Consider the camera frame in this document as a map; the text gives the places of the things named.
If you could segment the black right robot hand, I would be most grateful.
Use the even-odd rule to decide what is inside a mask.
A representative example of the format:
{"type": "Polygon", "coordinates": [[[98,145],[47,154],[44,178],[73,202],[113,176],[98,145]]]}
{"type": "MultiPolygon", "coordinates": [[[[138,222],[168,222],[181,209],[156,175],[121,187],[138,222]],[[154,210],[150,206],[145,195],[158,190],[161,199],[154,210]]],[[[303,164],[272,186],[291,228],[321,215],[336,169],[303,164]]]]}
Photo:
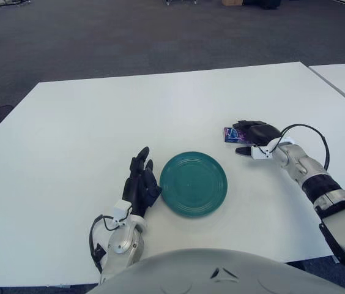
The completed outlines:
{"type": "Polygon", "coordinates": [[[277,128],[262,121],[241,120],[232,126],[249,145],[236,148],[236,154],[251,156],[254,159],[270,158],[271,149],[275,146],[274,143],[270,143],[281,137],[281,132],[277,128]]]}

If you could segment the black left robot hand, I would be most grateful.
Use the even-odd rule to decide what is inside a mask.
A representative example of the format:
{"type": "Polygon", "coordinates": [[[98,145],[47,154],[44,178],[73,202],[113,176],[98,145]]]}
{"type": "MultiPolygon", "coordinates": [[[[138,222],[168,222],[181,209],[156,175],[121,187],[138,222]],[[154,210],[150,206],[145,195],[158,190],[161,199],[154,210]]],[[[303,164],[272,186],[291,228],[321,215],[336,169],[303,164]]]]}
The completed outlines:
{"type": "Polygon", "coordinates": [[[147,160],[149,147],[144,147],[130,164],[130,176],[124,186],[122,199],[132,204],[131,214],[144,217],[162,192],[153,173],[153,161],[147,160]]]}

